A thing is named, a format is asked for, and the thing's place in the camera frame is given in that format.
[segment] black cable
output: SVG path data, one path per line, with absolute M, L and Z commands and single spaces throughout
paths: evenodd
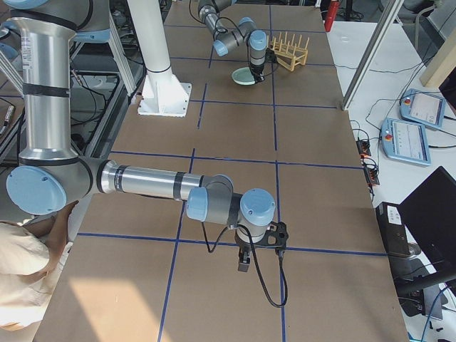
M 434 145 L 429 145 L 429 148 L 434 148 L 434 149 L 439 149 L 439 148 L 445 149 L 445 148 L 454 148 L 454 147 L 456 147 L 456 145 L 450 145 L 450 146 L 434 146 Z
M 427 267 L 427 266 L 431 266 L 431 265 L 435 265 L 435 264 L 439 264 L 441 262 L 444 262 L 445 260 L 439 260 L 439 261 L 436 261 L 436 262 L 430 262 L 429 264 L 426 264 L 426 265 L 422 265 L 416 269 L 414 269 L 413 271 L 409 272 L 409 273 L 406 273 L 406 274 L 401 274 L 400 276 L 396 276 L 393 278 L 393 280 L 396 280 L 396 279 L 399 279 L 403 276 L 410 276 L 411 274 L 414 274 L 418 269 L 422 269 L 424 267 Z
M 244 34 L 242 34 L 241 29 L 238 27 L 238 25 L 236 25 L 235 22 L 233 20 L 231 20 L 230 18 L 228 18 L 227 16 L 220 16 L 219 18 L 217 18 L 217 20 L 215 21 L 215 31 L 216 32 L 218 32 L 218 33 L 228 32 L 228 30 L 226 30 L 226 29 L 225 29 L 225 31 L 223 31 L 223 30 L 220 31 L 220 28 L 217 27 L 217 23 L 219 22 L 219 20 L 222 20 L 222 19 L 228 20 L 235 27 L 235 29 L 239 32 L 242 39 L 246 40 L 246 36 Z
M 207 241 L 207 234 L 206 234 L 206 227 L 204 226 L 204 222 L 201 222 L 201 227 L 202 227 L 202 233 L 204 234 L 204 241 L 206 242 L 206 247 L 207 247 L 207 251 L 209 253 L 213 253 L 215 248 L 217 247 L 217 245 L 219 244 L 220 242 L 220 239 L 222 238 L 223 234 L 225 234 L 225 232 L 228 230 L 228 226 L 226 226 L 219 234 L 219 236 L 217 237 L 217 240 L 215 240 L 215 243 L 214 243 L 214 246 L 210 247 L 209 245 L 209 241 Z
M 455 138 L 456 138 L 456 134 L 453 134 L 453 133 L 447 132 L 446 130 L 439 130 L 439 132 L 442 132 L 442 133 L 444 133 L 444 134 L 448 134 L 448 135 L 451 135 L 452 137 L 455 137 Z
M 455 11 L 456 11 L 456 8 L 453 9 L 453 11 L 450 13 L 450 15 L 445 19 L 445 21 L 443 22 L 443 24 L 440 26 L 439 31 L 437 31 L 437 34 L 440 33 L 440 31 L 443 29 L 443 26 L 447 23 L 447 21 L 451 18 L 451 16 L 454 14 Z M 426 55 L 428 54 L 428 51 L 429 51 L 431 45 L 432 45 L 432 41 L 430 41 L 430 42 L 429 42 L 429 45 L 427 46 L 428 48 L 426 49 L 426 52 L 425 52 L 425 54 L 423 55 L 423 60 L 426 58 Z
M 398 297 L 398 299 L 404 299 L 406 301 L 413 301 L 415 303 L 418 303 L 418 304 L 423 304 L 421 303 L 420 301 L 416 300 L 416 299 L 413 299 L 413 298 L 407 298 L 407 297 Z
M 82 28 L 87 26 L 89 21 L 92 19 L 92 15 L 93 15 L 93 0 L 88 0 L 87 15 L 85 16 L 84 21 L 80 25 L 78 25 L 78 30 L 81 30 Z
M 4 98 L 0 98 L 0 100 L 2 100 L 2 101 L 4 101 L 4 102 L 8 103 L 9 105 L 14 105 L 13 103 L 9 102 L 8 100 L 5 100 Z
M 192 7 L 190 6 L 192 4 L 192 0 L 188 0 L 188 12 L 190 13 L 190 16 L 195 20 L 197 21 L 198 23 L 204 25 L 204 23 L 202 21 L 200 21 L 199 19 L 197 19 L 193 13 L 192 13 Z
M 243 226 L 240 224 L 238 228 L 242 228 L 245 230 L 247 235 L 249 236 L 249 243 L 250 243 L 250 248 L 252 250 L 252 256 L 254 257 L 254 263 L 255 263 L 255 269 L 256 273 L 258 274 L 259 282 L 261 283 L 261 287 L 263 288 L 264 295 L 266 296 L 268 302 L 274 307 L 274 308 L 283 308 L 286 305 L 286 302 L 288 301 L 288 284 L 286 283 L 286 278 L 285 278 L 285 273 L 284 273 L 284 250 L 279 251 L 278 257 L 279 257 L 279 269 L 280 269 L 280 275 L 284 281 L 284 300 L 280 303 L 277 304 L 275 303 L 271 296 L 269 295 L 268 289 L 266 288 L 266 284 L 264 283 L 263 275 L 261 274 L 261 270 L 259 268 L 259 263 L 258 263 L 258 258 L 257 258 L 257 252 L 255 251 L 255 245 L 252 239 L 252 235 L 250 234 L 250 231 L 247 227 Z
M 352 128 L 351 130 L 357 130 L 358 131 L 358 139 L 359 139 L 359 132 L 363 132 L 368 137 L 368 141 L 370 140 L 369 134 L 365 130 L 362 130 L 360 128 Z
M 169 197 L 160 197 L 160 196 L 151 196 L 151 195 L 142 195 L 142 194 L 137 194 L 137 195 L 138 195 L 138 196 L 141 196 L 141 197 L 155 198 L 155 199 L 157 199 L 157 200 L 161 200 L 161 199 L 162 199 L 162 200 L 168 200 L 168 199 L 169 199 L 169 200 L 173 200 L 173 201 L 174 201 L 173 198 L 169 198 Z
M 372 71 L 374 73 L 402 73 L 404 71 L 409 71 L 409 70 L 412 70 L 414 68 L 416 68 L 417 66 L 419 66 L 421 63 L 423 62 L 419 62 L 418 64 L 415 64 L 414 66 L 411 66 L 409 68 L 405 68 L 405 69 L 401 69 L 401 70 L 398 70 L 398 71 L 389 71 L 389 70 L 374 70 L 374 69 L 369 69 L 369 71 Z M 339 66 L 337 64 L 334 64 L 334 66 L 338 67 L 338 68 L 347 68 L 347 69 L 350 69 L 350 70 L 356 70 L 358 69 L 358 67 L 351 67 L 351 66 Z
M 92 92 L 90 92 L 90 96 L 92 96 L 93 105 L 94 105 L 94 107 L 95 107 L 95 109 L 93 110 L 92 116 L 91 116 L 89 119 L 83 120 L 83 121 L 81 121 L 81 120 L 76 120 L 75 118 L 71 118 L 71 120 L 74 120 L 74 121 L 76 121 L 76 122 L 79 123 L 79 124 L 85 124 L 85 123 L 89 123 L 90 121 L 93 121 L 93 120 L 95 119 L 95 117 L 96 117 L 96 115 L 97 115 L 97 110 L 98 110 L 98 109 L 97 109 L 97 100 L 95 99 L 95 96 L 93 96 Z

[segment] black bracket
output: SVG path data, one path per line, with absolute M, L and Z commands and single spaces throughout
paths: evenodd
M 286 250 L 286 240 L 288 240 L 288 232 L 286 231 L 286 224 L 283 222 L 275 223 L 272 222 L 271 226 L 266 233 L 264 233 L 263 239 L 254 243 L 255 247 L 275 247 L 276 254 L 283 253 Z M 239 265 L 237 270 L 240 272 L 247 272 L 250 265 L 250 243 L 241 240 L 237 234 L 234 235 L 234 240 L 239 246 Z

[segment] wire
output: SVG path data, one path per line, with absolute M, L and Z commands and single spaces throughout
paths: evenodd
M 2 100 L 2 101 L 4 101 L 4 102 L 8 103 L 9 105 L 14 105 L 13 103 L 9 102 L 8 100 L 5 100 L 4 98 L 0 98 L 0 100 Z
M 370 140 L 369 134 L 365 130 L 361 130 L 360 128 L 352 128 L 351 130 L 357 130 L 358 131 L 358 139 L 359 139 L 359 132 L 363 132 L 368 137 L 367 141 Z
M 397 277 L 393 278 L 393 280 L 399 279 L 399 278 L 401 278 L 401 277 L 403 277 L 403 276 L 409 276 L 409 275 L 411 275 L 411 274 L 414 274 L 418 269 L 422 269 L 422 268 L 424 268 L 424 267 L 428 267 L 428 266 L 431 266 L 431 265 L 434 266 L 435 264 L 439 264 L 439 263 L 444 262 L 444 261 L 445 261 L 445 260 L 439 260 L 439 261 L 436 261 L 436 262 L 430 262 L 429 264 L 422 265 L 422 266 L 418 267 L 417 269 L 414 269 L 414 270 L 411 271 L 410 273 L 401 274 L 400 276 L 397 276 Z
M 398 299 L 404 299 L 406 301 L 414 301 L 415 303 L 422 304 L 420 301 L 412 298 L 407 298 L 407 297 L 398 297 Z
M 447 21 L 451 18 L 451 16 L 454 14 L 454 12 L 456 11 L 456 8 L 453 9 L 453 11 L 450 13 L 450 15 L 445 19 L 445 21 L 443 22 L 443 24 L 440 26 L 439 28 L 439 31 L 437 31 L 437 34 L 439 34 L 441 32 L 441 30 L 443 29 L 443 26 L 447 23 Z M 427 46 L 428 48 L 426 49 L 426 52 L 425 54 L 423 55 L 423 60 L 425 59 L 426 55 L 428 54 L 428 51 L 430 49 L 432 45 L 432 41 L 429 42 L 429 45 Z
M 240 224 L 238 228 L 242 228 L 245 230 L 247 235 L 249 236 L 249 243 L 250 243 L 250 248 L 252 250 L 252 256 L 254 257 L 254 263 L 255 263 L 255 269 L 256 273 L 258 274 L 259 282 L 261 283 L 261 287 L 263 288 L 264 295 L 266 296 L 268 302 L 274 307 L 274 308 L 283 308 L 286 305 L 286 302 L 288 301 L 288 284 L 286 283 L 286 278 L 285 278 L 285 273 L 284 273 L 284 250 L 279 251 L 278 256 L 279 256 L 279 269 L 280 269 L 280 275 L 284 281 L 284 300 L 280 303 L 277 304 L 275 303 L 271 296 L 269 295 L 268 289 L 266 288 L 266 284 L 264 283 L 263 275 L 261 274 L 261 270 L 259 268 L 259 263 L 258 263 L 258 258 L 257 258 L 257 252 L 255 251 L 255 245 L 252 239 L 252 235 L 250 234 L 250 231 L 247 227 L 243 226 Z
M 442 148 L 442 149 L 445 149 L 445 148 L 454 148 L 454 147 L 456 147 L 456 145 L 450 145 L 450 146 L 434 146 L 434 145 L 429 145 L 428 147 L 429 147 L 429 148 L 433 148 L 433 149 L 438 150 L 439 148 Z
M 456 138 L 456 134 L 453 134 L 453 133 L 447 132 L 446 130 L 439 130 L 439 132 L 442 132 L 442 133 L 444 133 L 444 134 L 448 134 L 448 135 L 451 135 L 452 137 Z
M 359 122 L 358 122 L 358 121 L 356 121 L 356 120 L 350 120 L 350 122 L 354 122 L 354 123 L 356 123 L 356 124 L 358 125 L 358 128 L 361 128 L 361 125 L 359 124 Z
M 215 32 L 214 32 L 214 36 L 213 38 L 215 38 L 215 34 L 216 33 L 227 33 L 228 30 L 224 28 L 224 30 L 220 30 L 220 27 L 217 27 L 217 23 L 219 22 L 219 20 L 228 20 L 235 28 L 236 30 L 239 32 L 239 34 L 241 35 L 242 39 L 244 39 L 244 41 L 246 41 L 246 36 L 244 34 L 242 34 L 242 31 L 241 29 L 238 27 L 238 25 L 235 24 L 235 22 L 233 20 L 231 20 L 230 18 L 228 18 L 227 16 L 220 16 L 219 18 L 217 18 L 217 20 L 215 21 Z
M 213 253 L 215 248 L 217 247 L 217 245 L 219 244 L 220 242 L 220 239 L 222 238 L 223 234 L 225 234 L 225 232 L 228 230 L 228 226 L 226 226 L 219 234 L 219 236 L 217 237 L 217 240 L 215 240 L 215 243 L 214 243 L 214 246 L 210 247 L 209 245 L 209 241 L 207 241 L 207 234 L 206 234 L 206 227 L 204 226 L 204 222 L 201 222 L 201 227 L 202 227 L 202 233 L 204 234 L 204 241 L 206 242 L 206 247 L 207 247 L 207 251 L 209 253 Z
M 201 20 L 197 19 L 197 18 L 193 15 L 193 13 L 192 13 L 192 7 L 190 6 L 191 4 L 192 4 L 192 0 L 188 0 L 188 12 L 190 13 L 190 16 L 191 16 L 195 21 L 197 21 L 198 23 L 204 25 L 204 23 L 203 23 Z
M 426 331 L 428 329 L 428 325 L 429 325 L 429 322 L 430 322 L 430 317 L 432 315 L 432 310 L 434 310 L 435 303 L 437 303 L 437 300 L 440 298 L 440 296 L 442 296 L 443 292 L 445 292 L 449 288 L 450 288 L 449 286 L 446 286 L 445 288 L 440 290 L 440 292 L 438 293 L 437 296 L 435 296 L 435 299 L 432 302 L 432 306 L 430 307 L 430 310 L 429 310 L 429 315 L 427 316 L 426 324 L 425 324 L 425 327 L 423 329 L 423 334 L 421 335 L 420 342 L 424 342 L 424 340 L 425 340 Z
M 403 71 L 409 71 L 409 70 L 412 70 L 414 68 L 416 68 L 417 66 L 419 66 L 421 63 L 423 62 L 419 62 L 418 64 L 415 64 L 414 66 L 411 66 L 409 68 L 405 68 L 405 69 L 401 69 L 401 70 L 398 70 L 398 71 L 389 71 L 389 70 L 374 70 L 374 69 L 369 69 L 369 71 L 372 71 L 374 73 L 402 73 Z M 338 67 L 338 68 L 347 68 L 347 69 L 350 69 L 350 70 L 356 70 L 358 69 L 358 67 L 351 67 L 351 66 L 339 66 L 337 64 L 334 64 L 334 66 Z

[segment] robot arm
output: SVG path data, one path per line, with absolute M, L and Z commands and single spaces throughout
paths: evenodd
M 255 83 L 259 83 L 264 81 L 267 37 L 264 31 L 259 30 L 249 17 L 242 18 L 237 28 L 231 31 L 223 26 L 219 14 L 235 2 L 235 0 L 199 0 L 199 19 L 212 34 L 214 50 L 219 56 L 227 55 L 243 43 L 247 45 L 250 72 Z
M 286 246 L 286 230 L 271 229 L 275 203 L 265 190 L 253 189 L 241 195 L 233 191 L 226 176 L 118 165 L 112 160 L 78 156 L 71 148 L 69 42 L 78 36 L 91 42 L 108 39 L 109 35 L 104 34 L 109 27 L 108 0 L 4 1 L 13 7 L 11 22 L 20 28 L 22 40 L 27 146 L 19 155 L 21 166 L 6 181 L 10 198 L 22 210 L 48 214 L 97 192 L 129 192 L 186 200 L 189 218 L 240 228 L 236 241 L 241 249 L 242 271 L 247 270 L 252 244 L 280 249 Z M 160 17 L 158 5 L 155 8 Z M 214 27 L 221 27 L 211 13 L 208 11 L 205 21 L 213 20 Z M 243 19 L 239 26 L 239 31 L 231 33 L 214 29 L 217 41 L 235 46 L 230 43 L 232 39 L 241 37 L 245 41 L 248 37 L 252 70 L 260 75 L 266 35 L 256 30 L 250 19 Z M 162 58 L 163 61 L 169 62 L 169 58 Z M 157 77 L 164 78 L 167 73 L 170 67 Z M 275 237 L 273 244 L 269 243 L 271 235 Z

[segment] black band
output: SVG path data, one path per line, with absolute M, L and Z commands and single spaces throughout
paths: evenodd
M 231 31 L 231 34 L 233 35 L 234 40 L 236 41 L 236 44 L 239 46 L 239 41 L 237 40 L 237 37 L 236 37 L 236 35 L 234 34 L 234 31 Z
M 184 180 L 185 172 L 178 172 L 176 173 L 176 177 L 174 178 L 174 185 L 172 187 L 172 196 L 175 200 L 182 199 L 180 196 L 180 190 L 182 188 L 182 181 Z
M 128 167 L 128 165 L 121 165 L 115 171 L 115 176 L 114 176 L 115 191 L 124 192 L 123 188 L 122 188 L 122 176 L 127 167 Z
M 170 66 L 168 66 L 165 70 L 161 70 L 161 71 L 153 71 L 153 70 L 150 70 L 150 69 L 147 69 L 147 71 L 150 71 L 151 73 L 164 73 L 165 71 L 168 71 L 171 69 L 171 64 Z
M 22 92 L 24 95 L 37 95 L 37 96 L 54 96 L 56 98 L 69 98 L 70 89 L 50 87 L 47 85 L 24 83 Z
M 220 13 L 219 7 L 217 6 L 217 3 L 216 3 L 214 0 L 212 0 L 212 5 L 213 5 L 215 11 L 216 11 L 217 13 Z
M 88 178 L 89 178 L 89 187 L 88 187 L 88 190 L 86 192 L 86 194 L 84 196 L 86 196 L 91 190 L 92 190 L 92 186 L 93 186 L 93 175 L 92 175 L 92 170 L 90 169 L 90 167 L 88 166 L 88 164 L 79 158 L 79 162 L 84 166 L 84 168 L 87 170 L 87 173 L 88 173 Z
M 237 225 L 239 209 L 241 208 L 241 197 L 241 194 L 233 194 L 231 197 L 231 203 L 229 205 L 229 213 L 227 220 L 228 227 Z
M 83 21 L 81 24 L 79 24 L 78 30 L 81 30 L 81 29 L 83 29 L 85 26 L 87 26 L 87 24 L 89 23 L 89 21 L 92 19 L 92 15 L 93 15 L 93 0 L 88 0 L 88 11 L 87 11 L 87 16 L 85 16 L 84 21 Z
M 63 166 L 63 165 L 70 165 L 76 164 L 79 161 L 78 157 L 70 158 L 70 159 L 59 159 L 59 160 L 35 160 L 35 159 L 26 159 L 19 157 L 19 162 L 22 165 L 28 166 Z
M 98 191 L 102 194 L 104 194 L 105 192 L 103 191 L 103 187 L 101 186 L 101 176 L 103 176 L 103 170 L 105 169 L 106 164 L 108 164 L 109 162 L 110 162 L 109 159 L 102 162 L 100 164 L 100 166 L 98 167 L 98 171 L 97 171 L 97 188 L 98 188 Z
M 62 18 L 58 18 L 57 16 L 52 16 L 49 14 L 34 12 L 34 11 L 27 11 L 26 9 L 12 9 L 11 10 L 11 18 L 13 17 L 24 17 L 29 19 L 35 19 L 39 21 L 46 21 L 48 23 L 60 25 L 66 27 L 67 29 L 77 31 L 78 25 L 73 23 L 72 21 L 65 20 Z

